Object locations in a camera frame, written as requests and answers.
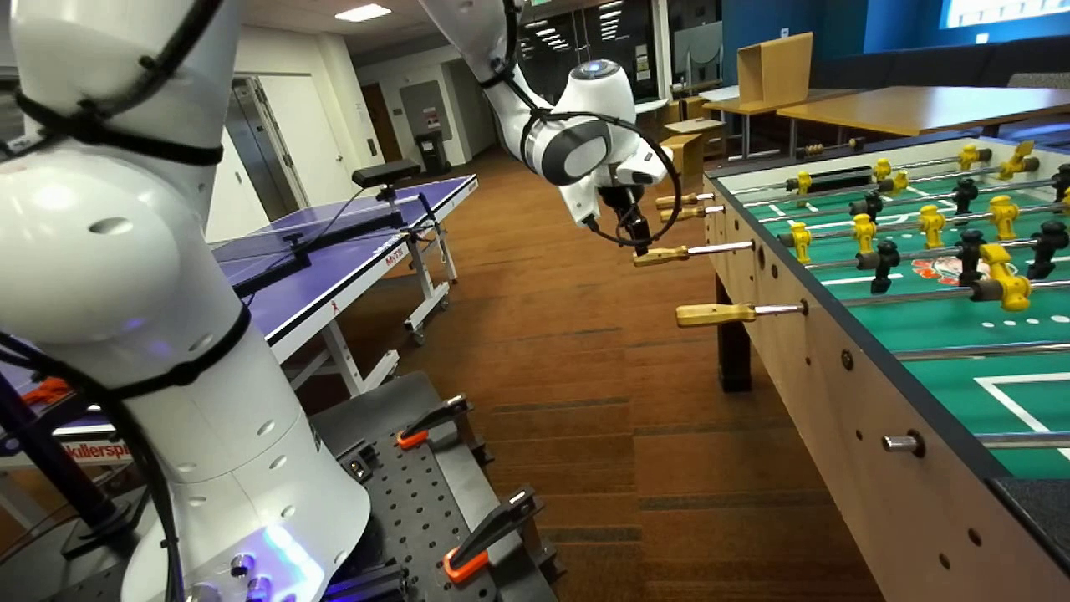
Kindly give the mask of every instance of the yellow foosball player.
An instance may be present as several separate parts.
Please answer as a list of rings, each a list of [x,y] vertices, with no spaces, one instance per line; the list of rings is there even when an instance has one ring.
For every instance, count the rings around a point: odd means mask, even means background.
[[[856,214],[849,232],[856,238],[859,256],[872,255],[872,238],[877,238],[872,216],[868,214]]]
[[[923,232],[925,238],[925,246],[944,246],[944,214],[936,203],[925,203],[918,214],[915,214],[915,226]]]
[[[1001,179],[1009,179],[1024,171],[1040,171],[1040,157],[1034,157],[1035,142],[1024,139],[1013,154],[1001,165]]]
[[[807,226],[803,219],[792,219],[792,224],[789,224],[789,242],[792,242],[792,246],[794,246],[794,261],[800,261],[800,263],[810,263],[810,242],[812,242],[812,233],[810,233],[810,226]]]
[[[989,219],[992,219],[1001,242],[1013,242],[1016,216],[1019,216],[1019,207],[1009,199],[1009,194],[995,194],[989,199]]]

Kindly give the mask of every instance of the black cable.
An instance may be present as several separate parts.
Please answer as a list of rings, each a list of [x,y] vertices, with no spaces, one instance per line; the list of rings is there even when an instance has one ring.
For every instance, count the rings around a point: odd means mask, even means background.
[[[158,505],[158,519],[162,528],[162,553],[167,553],[167,602],[182,602],[182,574],[181,574],[181,553],[177,553],[177,526],[172,526],[172,505],[171,505],[171,487],[162,479],[162,467],[158,460],[158,455],[150,451],[147,436],[140,431],[140,426],[135,422],[131,409],[122,400],[114,400],[109,390],[92,381],[90,374],[77,370],[67,362],[56,362],[31,345],[24,345],[21,339],[0,330],[0,346],[24,354],[26,369],[39,370],[39,374],[56,374],[64,378],[69,388],[83,390],[87,397],[92,397],[100,405],[100,410],[106,414],[106,422],[122,436],[131,457],[143,479],[147,496]]]
[[[615,128],[623,128],[623,131],[630,131],[630,135],[665,165],[665,178],[673,179],[676,199],[673,199],[673,211],[670,211],[670,216],[665,216],[665,224],[663,224],[647,242],[665,238],[665,232],[673,232],[673,224],[676,224],[676,216],[678,216],[678,211],[683,211],[678,171],[676,171],[673,157],[665,154],[665,147],[654,142],[654,139],[647,139],[634,125],[617,119],[617,117],[613,117],[613,115],[596,115],[596,109],[544,115],[544,119],[574,119],[574,117],[590,117],[590,119],[605,119],[605,125],[615,125]],[[603,233],[603,232],[596,232],[596,233],[605,238],[605,242],[615,242],[615,243],[623,243],[623,246],[634,246],[630,238],[613,238],[613,233]]]
[[[0,346],[0,362],[3,362],[3,365],[16,365],[16,369],[24,369],[24,370],[33,370],[33,365],[31,365],[26,359],[16,359],[16,354],[9,354],[9,350],[3,350],[3,346]]]
[[[171,39],[162,43],[162,51],[158,57],[140,57],[138,64],[143,65],[143,72],[117,97],[106,97],[106,99],[90,99],[87,97],[87,99],[77,104],[77,109],[69,117],[59,117],[54,109],[39,108],[39,104],[33,104],[31,97],[16,92],[16,99],[21,99],[21,108],[26,115],[45,117],[51,125],[43,128],[39,139],[33,139],[26,147],[14,149],[5,142],[5,154],[9,157],[24,157],[24,154],[43,149],[51,142],[59,142],[69,135],[106,138],[103,119],[109,119],[109,117],[138,108],[138,104],[150,99],[177,72],[177,65],[186,59],[186,52],[197,45],[197,39],[210,26],[210,21],[220,9],[220,2],[224,0],[195,0],[190,9],[182,13],[182,21],[177,22],[177,31],[171,32]],[[200,157],[197,149],[190,149],[182,142],[167,147],[167,154],[171,149],[177,149],[177,157],[182,157],[182,154]]]
[[[328,232],[342,219],[342,214],[365,194],[367,188],[359,188],[335,214],[332,219],[306,242],[306,246],[314,246],[322,238],[328,238]],[[276,256],[272,261],[259,274],[272,274],[275,266],[282,266],[289,256]]]

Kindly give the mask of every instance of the door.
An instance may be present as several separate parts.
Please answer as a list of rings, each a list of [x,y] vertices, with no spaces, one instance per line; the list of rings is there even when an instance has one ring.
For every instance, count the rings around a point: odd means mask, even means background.
[[[254,75],[304,207],[346,199],[359,188],[311,75]]]
[[[231,86],[231,109],[227,109],[227,138],[234,139],[234,149],[245,165],[245,175],[249,188],[256,191],[263,214],[283,216],[298,211],[298,178],[286,178],[283,157],[276,154],[272,139],[272,125],[256,109],[254,83],[234,80]]]
[[[362,92],[365,92],[365,104],[367,104],[367,115],[371,115],[373,138],[380,142],[380,157],[385,159],[400,159],[393,119],[390,119],[386,99],[380,97],[380,86],[367,83],[367,86],[362,86]]]
[[[266,211],[242,165],[234,138],[224,131],[224,159],[214,166],[204,242],[231,242],[259,226],[266,226]]]

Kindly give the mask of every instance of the foosball rod handle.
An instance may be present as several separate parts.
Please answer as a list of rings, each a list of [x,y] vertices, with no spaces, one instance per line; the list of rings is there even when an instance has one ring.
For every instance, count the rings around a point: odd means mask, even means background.
[[[678,194],[678,203],[709,203],[711,199],[711,194]],[[654,198],[654,207],[659,211],[670,211],[676,203],[676,198],[670,194],[670,198]]]
[[[706,324],[740,324],[769,315],[807,315],[807,304],[678,304],[676,324],[706,327]]]
[[[630,263],[647,266],[647,263],[670,263],[670,261],[690,261],[701,255],[735,255],[735,249],[752,249],[754,242],[727,242],[727,243],[701,243],[701,246],[647,246],[645,255],[630,255]]]

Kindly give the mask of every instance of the white robotic arm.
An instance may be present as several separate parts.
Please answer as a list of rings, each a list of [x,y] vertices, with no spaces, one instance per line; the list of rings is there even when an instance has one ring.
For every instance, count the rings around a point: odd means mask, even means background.
[[[242,0],[14,0],[9,22],[39,142],[0,165],[0,350],[140,451],[161,523],[122,597],[246,597],[237,558],[316,597],[371,501],[204,243]]]
[[[422,5],[481,80],[505,147],[559,188],[574,224],[599,232],[603,198],[628,233],[625,243],[645,255],[654,233],[639,198],[673,171],[673,159],[634,135],[625,71],[613,59],[577,64],[550,108],[513,64],[518,0],[422,0]]]

